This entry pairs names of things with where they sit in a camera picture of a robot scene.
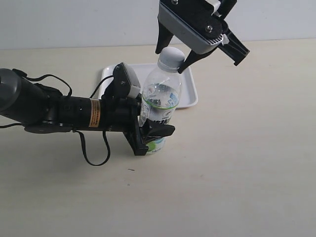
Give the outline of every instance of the bottle cap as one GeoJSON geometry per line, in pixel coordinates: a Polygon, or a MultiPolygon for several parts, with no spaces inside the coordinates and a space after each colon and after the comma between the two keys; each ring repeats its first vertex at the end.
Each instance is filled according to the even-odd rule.
{"type": "Polygon", "coordinates": [[[174,47],[166,47],[161,51],[158,67],[169,73],[176,73],[185,60],[184,53],[174,47]]]}

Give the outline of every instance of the white tray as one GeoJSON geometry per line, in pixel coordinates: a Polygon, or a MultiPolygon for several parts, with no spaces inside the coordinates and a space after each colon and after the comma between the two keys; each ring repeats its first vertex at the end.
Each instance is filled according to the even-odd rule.
{"type": "MultiPolygon", "coordinates": [[[[141,84],[141,92],[143,90],[143,84],[145,79],[149,75],[149,73],[154,69],[156,64],[129,64],[135,71],[139,82],[141,84]]],[[[108,77],[113,74],[114,67],[116,65],[111,65],[105,68],[102,72],[102,78],[108,77]]],[[[194,106],[198,103],[198,94],[197,89],[194,84],[191,68],[188,67],[181,75],[180,75],[183,83],[181,99],[178,105],[178,108],[187,108],[194,106]]],[[[104,94],[105,89],[112,82],[113,79],[106,80],[100,87],[99,90],[99,99],[104,94]]]]}

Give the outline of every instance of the orange warning label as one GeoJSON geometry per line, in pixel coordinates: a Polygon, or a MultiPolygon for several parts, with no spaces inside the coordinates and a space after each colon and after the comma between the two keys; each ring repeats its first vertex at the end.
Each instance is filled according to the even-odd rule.
{"type": "Polygon", "coordinates": [[[89,127],[99,127],[101,104],[99,100],[91,100],[91,119],[89,127]]]}

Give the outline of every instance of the table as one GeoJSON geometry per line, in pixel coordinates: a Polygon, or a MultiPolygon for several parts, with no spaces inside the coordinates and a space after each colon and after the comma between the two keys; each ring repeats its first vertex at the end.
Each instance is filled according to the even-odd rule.
{"type": "MultiPolygon", "coordinates": [[[[121,133],[108,133],[112,157],[91,167],[77,134],[2,129],[0,236],[315,236],[316,39],[245,45],[238,67],[220,51],[192,66],[199,103],[177,110],[155,156],[134,157],[121,133]]],[[[2,50],[0,67],[55,74],[87,97],[104,67],[154,63],[154,49],[2,50]]],[[[100,161],[102,134],[85,134],[100,161]]]]}

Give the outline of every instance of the plastic water bottle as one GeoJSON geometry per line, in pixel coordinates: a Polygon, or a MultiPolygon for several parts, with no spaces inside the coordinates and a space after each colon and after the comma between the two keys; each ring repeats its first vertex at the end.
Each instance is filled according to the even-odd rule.
{"type": "MultiPolygon", "coordinates": [[[[139,124],[146,119],[168,124],[176,110],[181,96],[182,82],[178,69],[185,60],[182,51],[174,47],[162,50],[156,68],[148,75],[142,92],[142,109],[139,124]]],[[[146,144],[148,155],[160,151],[165,138],[146,144]]]]}

